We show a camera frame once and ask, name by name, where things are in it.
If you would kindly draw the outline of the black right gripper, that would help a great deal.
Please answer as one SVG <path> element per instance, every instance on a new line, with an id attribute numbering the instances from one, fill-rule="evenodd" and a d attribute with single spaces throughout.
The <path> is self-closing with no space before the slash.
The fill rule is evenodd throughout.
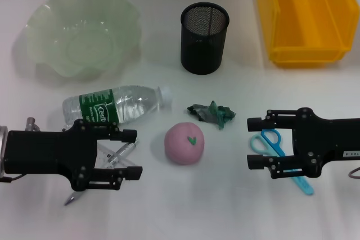
<path id="1" fill-rule="evenodd" d="M 268 168 L 272 179 L 318 178 L 333 161 L 359 160 L 359 118 L 323 119 L 311 108 L 267 110 L 264 119 L 247 119 L 249 132 L 291 129 L 295 156 L 247 155 L 250 170 Z"/>

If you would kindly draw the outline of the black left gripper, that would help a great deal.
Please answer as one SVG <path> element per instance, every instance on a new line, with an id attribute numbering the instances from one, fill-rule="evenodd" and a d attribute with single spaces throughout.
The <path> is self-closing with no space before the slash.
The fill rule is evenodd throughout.
<path id="1" fill-rule="evenodd" d="M 116 123 L 82 120 L 64 132 L 8 132 L 4 148 L 6 174 L 58 174 L 67 178 L 74 191 L 118 191 L 124 180 L 139 180 L 141 166 L 94 169 L 97 140 L 135 142 L 137 131 L 120 130 Z"/>

